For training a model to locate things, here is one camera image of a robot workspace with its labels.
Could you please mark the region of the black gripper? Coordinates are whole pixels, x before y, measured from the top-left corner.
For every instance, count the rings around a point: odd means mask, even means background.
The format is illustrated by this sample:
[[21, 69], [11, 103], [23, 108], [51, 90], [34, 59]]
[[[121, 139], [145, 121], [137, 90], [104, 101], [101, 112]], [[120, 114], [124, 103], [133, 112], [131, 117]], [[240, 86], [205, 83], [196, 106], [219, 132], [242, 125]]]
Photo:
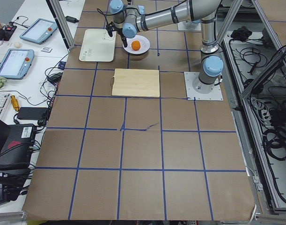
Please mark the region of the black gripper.
[[124, 47], [127, 47], [128, 46], [127, 38], [123, 34], [121, 34], [121, 40], [122, 40], [122, 42], [124, 44]]

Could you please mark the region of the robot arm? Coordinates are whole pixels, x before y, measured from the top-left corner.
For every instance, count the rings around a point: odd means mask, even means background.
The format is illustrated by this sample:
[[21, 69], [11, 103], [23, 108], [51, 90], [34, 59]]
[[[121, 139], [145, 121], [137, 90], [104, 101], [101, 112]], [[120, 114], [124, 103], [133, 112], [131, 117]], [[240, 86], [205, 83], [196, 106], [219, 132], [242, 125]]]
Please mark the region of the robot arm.
[[106, 30], [110, 37], [116, 31], [121, 36], [124, 47], [127, 47], [127, 39], [134, 38], [139, 32], [182, 21], [199, 20], [202, 33], [200, 50], [204, 54], [213, 54], [219, 49], [216, 38], [216, 13], [219, 5], [219, 0], [184, 0], [177, 5], [147, 14], [142, 5], [112, 0], [109, 16], [113, 17], [113, 21], [106, 24]]

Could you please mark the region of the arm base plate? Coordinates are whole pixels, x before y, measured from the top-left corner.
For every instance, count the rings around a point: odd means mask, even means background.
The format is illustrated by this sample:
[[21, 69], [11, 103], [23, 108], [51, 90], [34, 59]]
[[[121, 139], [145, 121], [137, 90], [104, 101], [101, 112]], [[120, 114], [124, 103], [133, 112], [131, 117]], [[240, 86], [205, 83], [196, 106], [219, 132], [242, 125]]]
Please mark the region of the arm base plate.
[[223, 101], [218, 78], [213, 84], [203, 84], [199, 72], [184, 72], [184, 81], [188, 100]]
[[182, 21], [177, 24], [179, 31], [201, 32], [201, 21]]

